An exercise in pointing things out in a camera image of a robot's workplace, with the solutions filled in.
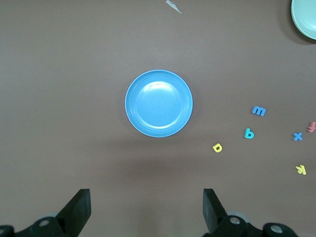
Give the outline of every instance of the gray table surface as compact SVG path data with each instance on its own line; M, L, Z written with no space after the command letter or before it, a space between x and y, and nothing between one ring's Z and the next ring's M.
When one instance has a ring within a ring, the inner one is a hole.
M0 224L22 230L90 188L81 237L199 237L213 188L257 228L316 236L316 40L289 0L174 3L182 14L164 0L0 2ZM153 69L194 99L188 124L161 139L124 108Z

